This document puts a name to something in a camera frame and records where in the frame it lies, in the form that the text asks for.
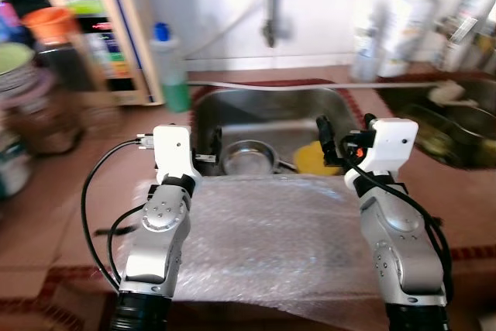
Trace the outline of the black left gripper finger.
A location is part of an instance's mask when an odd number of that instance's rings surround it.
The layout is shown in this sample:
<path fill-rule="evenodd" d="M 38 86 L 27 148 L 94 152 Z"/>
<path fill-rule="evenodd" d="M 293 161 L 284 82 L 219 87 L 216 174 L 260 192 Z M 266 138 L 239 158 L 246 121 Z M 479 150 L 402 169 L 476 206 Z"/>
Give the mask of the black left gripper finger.
<path fill-rule="evenodd" d="M 220 151 L 221 151 L 222 129 L 221 126 L 213 126 L 208 137 L 208 155 L 212 155 L 212 161 L 206 164 L 206 171 L 219 173 Z"/>

